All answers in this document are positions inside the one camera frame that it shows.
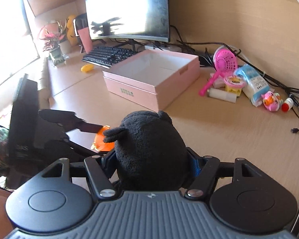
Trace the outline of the black plush toy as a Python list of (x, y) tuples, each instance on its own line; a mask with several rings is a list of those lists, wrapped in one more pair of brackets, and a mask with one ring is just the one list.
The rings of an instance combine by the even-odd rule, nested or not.
[(166, 112), (132, 112), (104, 131), (104, 142), (114, 143), (117, 190), (169, 191), (186, 184), (188, 152)]

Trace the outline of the white cylinder tube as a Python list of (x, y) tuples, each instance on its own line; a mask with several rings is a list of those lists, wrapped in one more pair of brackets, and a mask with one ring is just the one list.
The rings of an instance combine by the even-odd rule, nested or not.
[(208, 89), (207, 94), (211, 98), (222, 100), (222, 101), (227, 101), (229, 103), (236, 103), (236, 100), (237, 100), (237, 95), (236, 94), (226, 92), (226, 91), (223, 91), (223, 90), (218, 90), (216, 88)]

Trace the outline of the pink yellow toy cup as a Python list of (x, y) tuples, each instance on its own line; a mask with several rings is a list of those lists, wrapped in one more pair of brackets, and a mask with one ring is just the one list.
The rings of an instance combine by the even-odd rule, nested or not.
[(224, 77), (225, 91), (234, 93), (240, 97), (242, 89), (246, 86), (246, 81), (237, 75), (229, 75)]

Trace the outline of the pink duck toy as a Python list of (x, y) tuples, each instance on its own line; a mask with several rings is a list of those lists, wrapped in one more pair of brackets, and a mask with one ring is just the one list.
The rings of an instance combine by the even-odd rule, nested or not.
[(261, 97), (263, 99), (263, 105), (270, 112), (278, 111), (283, 102), (280, 94), (271, 91), (262, 94)]

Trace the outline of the blue tissue pack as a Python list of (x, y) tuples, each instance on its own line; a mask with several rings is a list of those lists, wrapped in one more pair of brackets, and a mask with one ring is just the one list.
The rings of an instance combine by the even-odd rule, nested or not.
[(255, 107), (260, 106), (263, 103), (262, 95), (266, 94), (270, 87), (265, 79), (248, 64), (244, 64), (242, 67), (237, 68), (234, 71), (234, 75), (242, 78), (246, 85), (242, 89), (244, 94), (251, 101)]

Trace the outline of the pink toy strainer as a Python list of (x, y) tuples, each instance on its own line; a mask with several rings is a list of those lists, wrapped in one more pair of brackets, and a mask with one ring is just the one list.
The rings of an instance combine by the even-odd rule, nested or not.
[(233, 52), (229, 49), (218, 48), (213, 56), (215, 66), (215, 73), (209, 79), (207, 84), (199, 91), (200, 96), (204, 96), (207, 90), (213, 85), (218, 77), (224, 78), (225, 76), (232, 75), (238, 68), (238, 61)]

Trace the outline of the yellow corn toy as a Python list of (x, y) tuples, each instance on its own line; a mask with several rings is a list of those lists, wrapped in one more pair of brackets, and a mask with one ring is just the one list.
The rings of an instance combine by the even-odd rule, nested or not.
[(81, 67), (81, 72), (83, 73), (88, 73), (90, 71), (92, 71), (94, 69), (94, 65), (93, 64), (85, 64), (84, 66)]

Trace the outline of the black keyboard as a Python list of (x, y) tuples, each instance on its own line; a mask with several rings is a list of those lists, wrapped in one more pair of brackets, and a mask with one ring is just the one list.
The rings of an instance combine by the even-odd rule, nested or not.
[(96, 46), (83, 56), (82, 61), (110, 69), (113, 65), (136, 54), (137, 52), (131, 49)]

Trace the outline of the potted red plant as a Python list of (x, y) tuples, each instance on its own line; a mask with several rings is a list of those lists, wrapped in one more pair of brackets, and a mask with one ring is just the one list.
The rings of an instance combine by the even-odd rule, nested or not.
[(60, 43), (66, 39), (66, 28), (60, 21), (51, 21), (39, 31), (39, 40), (44, 41), (43, 52), (48, 52), (54, 66), (65, 62)]

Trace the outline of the yellow plush toy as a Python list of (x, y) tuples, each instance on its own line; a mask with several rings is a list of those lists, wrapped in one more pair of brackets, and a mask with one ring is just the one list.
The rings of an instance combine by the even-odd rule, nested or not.
[(69, 15), (66, 19), (66, 36), (71, 46), (76, 46), (78, 44), (78, 40), (74, 31), (74, 23), (73, 23), (73, 20), (75, 18), (76, 18), (75, 15)]

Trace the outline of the white flat box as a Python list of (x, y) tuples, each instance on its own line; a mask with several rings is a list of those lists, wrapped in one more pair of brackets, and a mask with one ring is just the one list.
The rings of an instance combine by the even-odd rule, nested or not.
[(209, 74), (209, 78), (213, 81), (213, 88), (225, 88), (225, 82), (222, 76), (219, 76), (217, 79), (213, 79), (214, 73)]

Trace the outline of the pink card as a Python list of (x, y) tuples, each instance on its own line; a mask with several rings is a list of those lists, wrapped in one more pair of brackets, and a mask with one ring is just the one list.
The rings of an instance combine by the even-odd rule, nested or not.
[(90, 38), (90, 31), (88, 27), (78, 30), (79, 37), (86, 53), (90, 53), (93, 49), (92, 40)]

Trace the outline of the pink cardboard box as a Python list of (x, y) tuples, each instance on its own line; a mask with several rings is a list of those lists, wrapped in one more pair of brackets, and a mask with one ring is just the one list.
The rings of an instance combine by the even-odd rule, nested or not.
[(107, 90), (147, 109), (164, 110), (200, 76), (188, 53), (145, 50), (103, 72)]

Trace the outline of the black plug end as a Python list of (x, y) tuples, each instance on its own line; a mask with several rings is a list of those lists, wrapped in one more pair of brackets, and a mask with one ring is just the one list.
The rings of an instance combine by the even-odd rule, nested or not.
[(292, 133), (298, 133), (298, 132), (299, 132), (299, 128), (292, 128), (292, 129), (291, 129), (291, 132), (292, 132)]

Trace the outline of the black device behind card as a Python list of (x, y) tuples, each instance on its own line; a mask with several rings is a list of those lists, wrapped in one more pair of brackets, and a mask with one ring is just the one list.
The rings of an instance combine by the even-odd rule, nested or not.
[(84, 13), (76, 16), (73, 20), (73, 26), (74, 26), (74, 34), (76, 37), (78, 37), (79, 36), (78, 31), (89, 26), (87, 21), (87, 14)]

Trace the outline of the red capped white bottle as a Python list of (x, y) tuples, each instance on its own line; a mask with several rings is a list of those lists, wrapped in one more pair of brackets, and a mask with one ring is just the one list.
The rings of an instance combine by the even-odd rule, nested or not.
[(293, 108), (294, 101), (291, 97), (288, 97), (281, 105), (281, 110), (283, 112), (288, 112)]

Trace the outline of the curved computer monitor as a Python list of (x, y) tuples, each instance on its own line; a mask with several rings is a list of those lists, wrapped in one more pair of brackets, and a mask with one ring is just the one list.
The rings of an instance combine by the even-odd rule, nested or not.
[(168, 0), (85, 0), (92, 40), (126, 38), (168, 42)]

